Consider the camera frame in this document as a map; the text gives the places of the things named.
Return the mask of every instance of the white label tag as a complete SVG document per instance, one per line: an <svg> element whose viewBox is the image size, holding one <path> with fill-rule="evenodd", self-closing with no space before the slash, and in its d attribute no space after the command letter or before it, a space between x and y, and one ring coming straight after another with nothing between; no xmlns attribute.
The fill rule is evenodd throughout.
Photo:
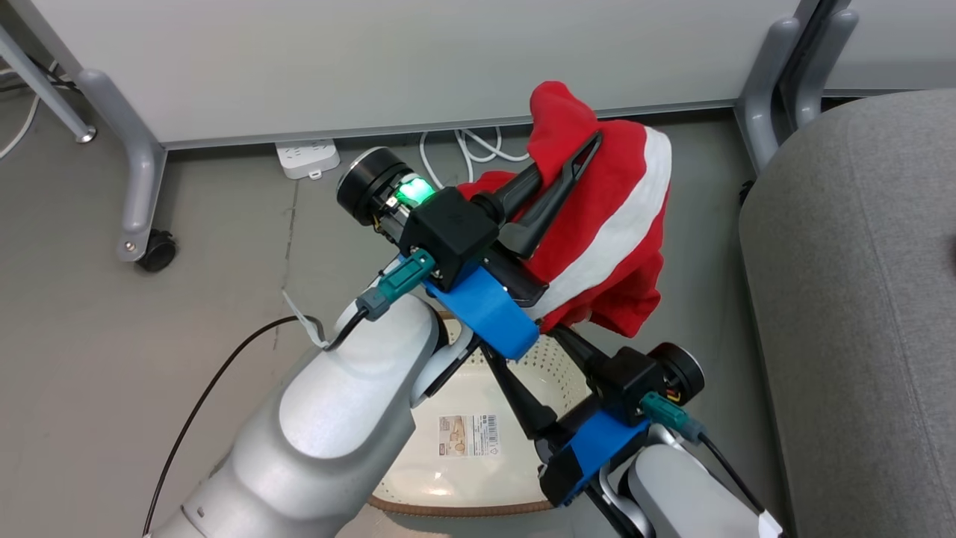
<svg viewBox="0 0 956 538"><path fill-rule="evenodd" d="M500 456L498 415L451 415L438 417L438 456Z"/></svg>

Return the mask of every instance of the gray chair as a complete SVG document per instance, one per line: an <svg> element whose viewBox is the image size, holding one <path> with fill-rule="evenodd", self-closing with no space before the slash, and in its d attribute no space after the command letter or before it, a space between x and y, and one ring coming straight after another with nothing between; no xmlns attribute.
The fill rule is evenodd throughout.
<svg viewBox="0 0 956 538"><path fill-rule="evenodd" d="M796 132L740 237L797 536L956 536L956 91Z"/></svg>

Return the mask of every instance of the concrete floor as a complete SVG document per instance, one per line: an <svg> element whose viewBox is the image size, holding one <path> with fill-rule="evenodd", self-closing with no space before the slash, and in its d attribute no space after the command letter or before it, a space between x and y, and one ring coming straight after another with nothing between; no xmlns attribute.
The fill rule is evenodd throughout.
<svg viewBox="0 0 956 538"><path fill-rule="evenodd" d="M0 97L0 144L31 96ZM287 289L330 323L393 256L335 202L337 172L286 179L270 146L170 157L156 224L181 251L146 275L114 255L126 165L100 128L78 146L41 106L25 140L0 161L0 535L139 536L166 454L226 355L287 315ZM767 507L783 496L736 239L737 191L753 172L729 112L651 119L674 165L659 287L663 301L634 344L690 349L707 375L691 411ZM414 143L416 137L391 142ZM506 141L517 151L520 138ZM346 141L349 163L369 141ZM397 152L421 165L415 144ZM456 145L429 156L447 183L464 177ZM493 167L520 165L492 163ZM615 350L625 339L587 326ZM176 509L228 449L246 415L308 345L299 327L255 342L198 415L160 500ZM528 516L418 519L366 506L340 536L604 537L587 501Z"/></svg>

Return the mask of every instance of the wire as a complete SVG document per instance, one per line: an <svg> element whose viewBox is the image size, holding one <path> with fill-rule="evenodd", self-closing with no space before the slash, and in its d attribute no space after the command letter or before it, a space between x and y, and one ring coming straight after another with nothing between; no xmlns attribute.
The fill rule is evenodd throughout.
<svg viewBox="0 0 956 538"><path fill-rule="evenodd" d="M511 161L513 163L520 163L530 158L530 155L528 153L525 153L524 155L516 156L516 155L509 155L508 153L505 153L504 151L501 150L501 143L502 143L501 127L494 128L494 134L496 138L496 142L494 146L486 142L485 139L483 139L482 137L471 132L470 129L455 129L454 134L455 134L455 142L458 143L458 147L462 150L462 156L465 157L465 166L467 167L467 171L468 171L469 183L474 183L475 181L474 165L472 163L488 163L490 161L493 161L497 157L501 157L502 159L505 159L506 161ZM481 147L483 147L484 149L487 149L489 151L489 154L484 157L479 157L475 155L474 153L472 153L471 150L468 149L467 140L465 138L466 135L468 135L468 137L471 138L471 140L477 142ZM438 176L435 174L435 170L432 169L431 163L428 162L428 157L427 155L425 155L425 152L424 152L424 142L427 136L428 136L428 132L426 131L422 133L422 138L419 139L419 155L422 156L422 163L424 164L425 169L428 171L428 176L431 177L432 183L434 183L435 187L437 187L438 189L442 189L444 185L438 179Z"/></svg>
<svg viewBox="0 0 956 538"><path fill-rule="evenodd" d="M325 335L323 334L324 331L322 330L322 323L312 316L305 316L305 319L315 324L315 329L318 331L322 340L325 340ZM261 336L263 333L273 328L276 328L283 324L297 322L297 321L298 321L298 318L296 318L295 316L287 316L285 318L275 320L274 322L268 325L260 327L258 330L253 332L249 336L249 338L244 340L243 343L240 344L239 347L237 347L232 352L229 358L226 359L226 362L223 363L223 366L219 367L219 371L217 371L216 374L212 376L212 381L209 381L209 384L206 385L206 390L203 391L203 395L199 397L199 401L197 401L196 405L192 408L192 413L190 413L189 418L185 420L185 424L183 424L183 429L180 430L179 436L176 437L176 442L173 443L172 450L169 451L169 456L166 458L165 465L163 465L163 471L162 473L160 473L160 479L158 482L156 482L156 490L153 492L153 500L149 503L149 511L146 512L146 523L143 524L142 526L143 536L149 534L149 528L153 523L153 513L156 511L156 502L160 499L160 492L163 490L163 483L166 482L166 474L169 473L169 467L173 464L173 459L176 458L176 452L179 451L180 444L183 443L183 438L185 437L185 433L189 430L189 426L192 424L192 420L196 418L196 414L199 413L199 409L203 407L203 403L206 402L206 397L209 396L210 392L212 392L212 388L216 386L216 382L218 382L219 378L223 376L223 373L226 372L226 369L229 368L229 365L232 364L232 361L235 360L235 358L239 355L239 353L241 353L242 350L246 348L246 346L251 344L253 340L255 340L256 338ZM338 340L339 338L344 339L341 333L339 333L339 335L336 337L336 340Z"/></svg>
<svg viewBox="0 0 956 538"><path fill-rule="evenodd" d="M329 346L325 347L324 349L326 351L335 351L336 348L341 346L342 342L345 342L345 339L348 338L350 334L352 334L352 331L355 330L356 325L358 325L359 322L361 322L367 317L368 317L368 310L365 309L364 307L360 308L358 312L356 312L352 316L352 319L350 319L348 323L345 324L345 326L342 328L342 331L339 332L338 335L336 335L335 340L333 340L332 343L329 344Z"/></svg>
<svg viewBox="0 0 956 538"><path fill-rule="evenodd" d="M33 56L27 55L27 58L30 59L30 61L33 63L33 65L36 66L37 69L39 69L47 77L52 79L51 82L53 83L54 86L62 86L64 88L77 92L79 95L83 95L83 92L79 91L79 88L76 87L75 82L73 82L72 80L69 80L68 78L63 78L57 75L56 71L54 70L55 67L48 69L45 65L40 63L40 61L34 58Z"/></svg>
<svg viewBox="0 0 956 538"><path fill-rule="evenodd" d="M63 88L65 90L73 90L76 87L70 85L70 82L50 82L50 85L54 88ZM13 90L22 90L24 88L29 88L30 85L25 82L17 82L16 84L11 84L9 86L0 86L0 93L3 92L12 92Z"/></svg>
<svg viewBox="0 0 956 538"><path fill-rule="evenodd" d="M697 435L697 438L701 440L701 442L704 444L704 446L707 447L708 450L710 450L710 452L714 455L714 458L720 461L720 464L724 466L724 469L727 470L727 474L729 474L730 477L733 479L734 483L737 484L737 487L739 487L740 490L744 492L744 497L747 497L747 500L750 501L750 504L753 505L753 508L757 511L757 514L759 515L764 513L765 511L764 506L760 504L760 501L757 501L756 495L754 495L753 492L750 491L750 489L744 483L743 479L740 478L740 475L738 475L737 472L733 470L733 467L730 466L730 462L727 461L727 458L724 458L724 455L721 454L720 450L717 449L717 445L714 444L714 441L710 440L710 437L708 437L703 432L699 433Z"/></svg>
<svg viewBox="0 0 956 538"><path fill-rule="evenodd" d="M50 64L50 71L56 69L56 61ZM20 132L16 133L16 136L13 137L13 140L7 144L6 147L0 149L0 159L3 159L10 154L11 151L16 147L17 144L20 144L20 141L23 140L23 137L27 136L27 131L30 130L30 125L33 124L33 118L36 117L36 109L40 105L40 96L33 96L33 104L30 105L30 112L27 114L27 120L23 122L23 126L20 127Z"/></svg>

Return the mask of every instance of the power strip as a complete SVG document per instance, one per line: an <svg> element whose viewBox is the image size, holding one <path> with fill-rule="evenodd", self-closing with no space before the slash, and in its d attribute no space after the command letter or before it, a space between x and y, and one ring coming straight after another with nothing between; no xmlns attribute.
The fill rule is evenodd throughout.
<svg viewBox="0 0 956 538"><path fill-rule="evenodd" d="M289 179L318 179L323 170L338 166L338 150L332 139L276 143L282 171Z"/></svg>

